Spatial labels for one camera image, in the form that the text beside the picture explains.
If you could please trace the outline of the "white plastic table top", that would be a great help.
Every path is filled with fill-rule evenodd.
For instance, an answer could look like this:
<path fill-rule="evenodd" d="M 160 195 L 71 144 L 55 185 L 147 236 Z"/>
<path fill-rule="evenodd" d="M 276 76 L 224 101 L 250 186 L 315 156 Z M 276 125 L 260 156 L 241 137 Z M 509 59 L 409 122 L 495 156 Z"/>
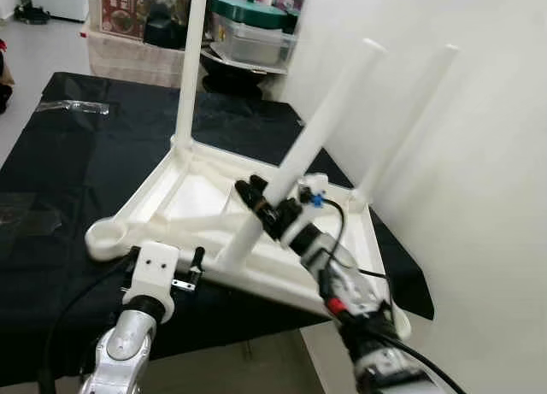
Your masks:
<path fill-rule="evenodd" d="M 324 315 L 316 284 L 304 268 L 294 268 L 292 254 L 270 238 L 259 241 L 242 272 L 216 264 L 216 253 L 238 230 L 246 213 L 233 195 L 241 168 L 234 156 L 206 144 L 170 150 L 116 215 L 98 220 L 86 231 L 93 260 L 108 261 L 141 242 L 179 247 L 177 273 L 186 273 L 194 249 L 204 248 L 203 279 L 265 299 L 279 307 Z"/>

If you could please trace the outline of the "black wok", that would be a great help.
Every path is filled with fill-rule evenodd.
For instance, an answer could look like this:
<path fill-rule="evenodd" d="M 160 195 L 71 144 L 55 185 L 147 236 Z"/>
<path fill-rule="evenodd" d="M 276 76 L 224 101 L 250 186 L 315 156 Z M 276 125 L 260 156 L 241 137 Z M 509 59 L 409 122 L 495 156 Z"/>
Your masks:
<path fill-rule="evenodd" d="M 266 91 L 262 86 L 273 81 L 279 74 L 269 71 L 251 70 L 229 65 L 211 49 L 202 50 L 203 89 L 223 96 L 257 98 L 263 100 Z"/>

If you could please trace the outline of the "clear plastic storage box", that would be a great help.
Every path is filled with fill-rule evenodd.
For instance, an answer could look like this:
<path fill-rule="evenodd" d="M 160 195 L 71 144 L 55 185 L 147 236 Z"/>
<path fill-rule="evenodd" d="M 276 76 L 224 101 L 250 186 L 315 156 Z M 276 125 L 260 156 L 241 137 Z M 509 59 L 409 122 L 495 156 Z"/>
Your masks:
<path fill-rule="evenodd" d="M 211 47 L 226 61 L 268 68 L 284 67 L 296 43 L 296 35 L 285 34 L 276 28 L 247 26 L 215 16 Z"/>

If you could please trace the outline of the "black tablecloth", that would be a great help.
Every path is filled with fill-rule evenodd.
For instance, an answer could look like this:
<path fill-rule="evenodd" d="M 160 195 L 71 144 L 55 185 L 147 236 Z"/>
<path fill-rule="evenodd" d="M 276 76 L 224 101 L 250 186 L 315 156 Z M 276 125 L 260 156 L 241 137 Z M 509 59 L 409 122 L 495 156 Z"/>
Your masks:
<path fill-rule="evenodd" d="M 58 71 L 33 96 L 39 101 L 106 103 L 109 115 L 46 110 L 28 117 L 0 167 L 0 192 L 28 192 L 34 208 L 57 210 L 62 226 L 48 235 L 0 238 L 0 387 L 36 381 L 44 347 L 57 316 L 87 285 L 109 272 L 109 262 L 87 256 L 85 233 L 117 213 L 169 149 L 179 89 Z M 199 93 L 194 137 L 223 147 L 230 135 L 262 132 L 279 163 L 301 132 L 301 118 L 286 103 Z M 400 309 L 434 319 L 425 274 L 373 211 L 380 254 L 394 274 Z M 79 298 L 52 334 L 50 370 L 78 373 L 95 339 L 120 311 L 123 273 Z M 245 342 L 312 326 L 321 318 L 279 307 L 261 297 L 204 282 L 156 333 L 152 358 Z"/>

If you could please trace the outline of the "clear tape patch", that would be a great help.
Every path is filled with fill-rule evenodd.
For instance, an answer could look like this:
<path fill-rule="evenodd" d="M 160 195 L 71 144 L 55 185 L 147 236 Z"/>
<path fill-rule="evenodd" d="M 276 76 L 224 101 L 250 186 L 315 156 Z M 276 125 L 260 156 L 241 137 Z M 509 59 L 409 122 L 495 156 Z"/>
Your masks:
<path fill-rule="evenodd" d="M 62 226 L 57 210 L 34 208 L 28 192 L 0 192 L 0 238 L 48 235 Z"/>
<path fill-rule="evenodd" d="M 46 110 L 74 110 L 74 112 L 109 115 L 110 107 L 106 103 L 93 103 L 77 100 L 60 100 L 39 103 L 35 112 L 46 112 Z"/>

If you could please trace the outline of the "green pot with lid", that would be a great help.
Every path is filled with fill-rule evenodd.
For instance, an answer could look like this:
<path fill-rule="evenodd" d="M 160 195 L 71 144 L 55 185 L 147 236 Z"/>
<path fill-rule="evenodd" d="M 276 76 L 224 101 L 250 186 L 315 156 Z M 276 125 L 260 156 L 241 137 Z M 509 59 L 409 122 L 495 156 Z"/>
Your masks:
<path fill-rule="evenodd" d="M 209 9 L 223 18 L 257 28 L 284 28 L 288 14 L 254 0 L 209 0 Z"/>

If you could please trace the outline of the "beige cloth covered bench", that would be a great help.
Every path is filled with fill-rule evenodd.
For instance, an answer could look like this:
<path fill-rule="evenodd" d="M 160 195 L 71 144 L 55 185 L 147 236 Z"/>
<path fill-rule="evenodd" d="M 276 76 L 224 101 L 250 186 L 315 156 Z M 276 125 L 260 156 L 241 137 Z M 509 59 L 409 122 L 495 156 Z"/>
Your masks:
<path fill-rule="evenodd" d="M 90 24 L 79 29 L 87 43 L 90 73 L 93 76 L 147 85 L 179 88 L 183 50 L 132 41 L 94 30 Z"/>

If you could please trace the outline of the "black bag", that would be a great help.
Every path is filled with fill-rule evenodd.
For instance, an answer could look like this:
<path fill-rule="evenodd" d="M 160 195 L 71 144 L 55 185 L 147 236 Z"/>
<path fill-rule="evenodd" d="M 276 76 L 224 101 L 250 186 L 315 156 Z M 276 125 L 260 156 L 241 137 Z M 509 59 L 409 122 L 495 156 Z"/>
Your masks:
<path fill-rule="evenodd" d="M 162 49 L 183 50 L 191 0 L 154 0 L 147 15 L 142 41 Z"/>

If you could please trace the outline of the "red printed carton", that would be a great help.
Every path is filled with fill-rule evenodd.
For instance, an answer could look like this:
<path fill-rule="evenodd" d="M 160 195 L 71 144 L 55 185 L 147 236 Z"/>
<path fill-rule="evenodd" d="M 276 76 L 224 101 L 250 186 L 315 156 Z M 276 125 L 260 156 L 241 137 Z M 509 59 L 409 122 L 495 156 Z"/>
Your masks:
<path fill-rule="evenodd" d="M 99 0 L 99 31 L 141 41 L 156 0 Z"/>

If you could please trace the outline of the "black folding chair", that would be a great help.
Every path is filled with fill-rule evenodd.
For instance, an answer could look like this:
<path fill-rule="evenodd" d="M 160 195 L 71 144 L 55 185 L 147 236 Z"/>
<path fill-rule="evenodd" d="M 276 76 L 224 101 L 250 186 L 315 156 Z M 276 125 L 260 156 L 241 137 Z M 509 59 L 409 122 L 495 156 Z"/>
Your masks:
<path fill-rule="evenodd" d="M 15 79 L 12 77 L 7 59 L 3 53 L 0 53 L 0 115 L 7 112 L 13 93 L 15 93 Z"/>

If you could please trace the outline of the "dark green slippers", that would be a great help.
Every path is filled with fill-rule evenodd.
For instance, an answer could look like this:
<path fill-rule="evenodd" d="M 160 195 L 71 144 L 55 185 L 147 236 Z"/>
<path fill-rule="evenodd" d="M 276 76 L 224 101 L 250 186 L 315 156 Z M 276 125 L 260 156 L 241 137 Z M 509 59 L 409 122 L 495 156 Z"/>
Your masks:
<path fill-rule="evenodd" d="M 46 26 L 50 22 L 51 16 L 50 12 L 44 11 L 43 8 L 23 4 L 23 6 L 15 7 L 13 19 L 28 24 L 28 26 Z"/>

